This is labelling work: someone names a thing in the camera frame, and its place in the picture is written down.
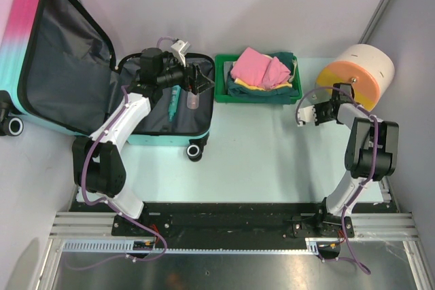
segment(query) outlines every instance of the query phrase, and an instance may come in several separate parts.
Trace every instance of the small bottle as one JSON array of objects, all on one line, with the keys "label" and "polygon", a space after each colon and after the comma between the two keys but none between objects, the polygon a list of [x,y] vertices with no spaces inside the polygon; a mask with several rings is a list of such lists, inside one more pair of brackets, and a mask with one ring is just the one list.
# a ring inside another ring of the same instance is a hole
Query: small bottle
[{"label": "small bottle", "polygon": [[199,94],[195,95],[192,92],[188,93],[188,108],[195,110],[199,107]]}]

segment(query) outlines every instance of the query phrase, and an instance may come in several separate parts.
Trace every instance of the yellow cloth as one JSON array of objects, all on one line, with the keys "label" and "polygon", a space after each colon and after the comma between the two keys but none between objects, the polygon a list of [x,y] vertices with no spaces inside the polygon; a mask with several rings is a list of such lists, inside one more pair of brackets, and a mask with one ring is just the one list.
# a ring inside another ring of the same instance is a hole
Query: yellow cloth
[{"label": "yellow cloth", "polygon": [[[240,78],[236,78],[236,80],[234,82],[238,85],[242,85],[242,86],[249,88],[250,90],[253,90],[253,91],[268,91],[265,88],[258,88],[257,86],[248,85],[244,81],[242,81]],[[293,87],[292,84],[286,82],[283,84],[276,85],[272,90],[276,90],[277,88],[292,88],[292,87]]]}]

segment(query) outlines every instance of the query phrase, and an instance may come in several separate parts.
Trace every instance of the bottle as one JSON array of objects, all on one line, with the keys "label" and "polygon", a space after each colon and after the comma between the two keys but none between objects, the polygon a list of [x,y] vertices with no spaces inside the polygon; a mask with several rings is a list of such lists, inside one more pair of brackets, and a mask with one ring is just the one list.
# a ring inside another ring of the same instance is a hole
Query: bottle
[{"label": "bottle", "polygon": [[175,117],[175,114],[177,113],[178,98],[180,92],[181,92],[181,87],[179,85],[175,85],[172,87],[171,102],[169,103],[169,108],[168,108],[169,122],[172,122],[172,120]]},{"label": "bottle", "polygon": [[192,92],[188,93],[188,108],[195,110],[199,107],[199,94],[195,95]]}]

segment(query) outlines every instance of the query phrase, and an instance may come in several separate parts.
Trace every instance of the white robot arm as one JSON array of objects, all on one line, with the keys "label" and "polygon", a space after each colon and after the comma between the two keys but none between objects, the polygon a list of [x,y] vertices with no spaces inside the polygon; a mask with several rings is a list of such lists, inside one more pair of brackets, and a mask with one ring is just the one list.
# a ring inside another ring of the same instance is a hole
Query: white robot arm
[{"label": "white robot arm", "polygon": [[[336,121],[351,130],[345,152],[347,171],[336,189],[324,199],[319,213],[307,221],[311,224],[310,230],[322,230],[329,234],[340,228],[342,216],[351,214],[368,183],[380,181],[394,172],[399,131],[397,123],[379,120],[358,105],[353,99],[351,84],[334,84],[332,89],[329,101],[297,112],[299,126]],[[322,231],[318,232],[320,236],[324,236]]]}]

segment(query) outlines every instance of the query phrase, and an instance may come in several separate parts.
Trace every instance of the folded clothes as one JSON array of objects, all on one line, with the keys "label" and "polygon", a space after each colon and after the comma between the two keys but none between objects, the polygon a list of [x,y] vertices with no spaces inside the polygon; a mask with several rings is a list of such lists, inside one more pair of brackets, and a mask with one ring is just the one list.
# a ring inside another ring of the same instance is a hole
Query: folded clothes
[{"label": "folded clothes", "polygon": [[[291,69],[293,67],[293,53],[277,52],[271,54],[271,56],[277,57],[287,68]],[[282,86],[276,87],[274,90],[264,90],[247,85],[240,79],[234,80],[231,75],[232,69],[229,65],[224,71],[226,73],[225,75],[227,75],[227,93],[231,96],[245,98],[252,103],[276,103],[286,105],[289,103],[290,96],[299,95],[299,91],[293,89],[292,85],[288,82],[283,83]]]},{"label": "folded clothes", "polygon": [[276,103],[286,105],[288,104],[290,96],[299,95],[299,91],[289,87],[275,88],[269,91],[250,90],[241,84],[237,84],[230,73],[228,74],[227,84],[229,95],[245,98],[251,103]]},{"label": "folded clothes", "polygon": [[231,76],[241,79],[247,85],[272,90],[290,78],[291,66],[283,64],[279,58],[265,56],[252,48],[247,48],[234,64]]},{"label": "folded clothes", "polygon": [[[242,81],[240,78],[236,78],[236,80],[234,82],[235,82],[235,84],[242,85],[246,88],[249,88],[250,90],[270,91],[270,90],[266,90],[265,88],[258,88],[257,86],[248,85],[244,81]],[[277,88],[292,88],[292,87],[293,87],[292,84],[285,82],[283,84],[276,85],[273,89],[276,90]]]}]

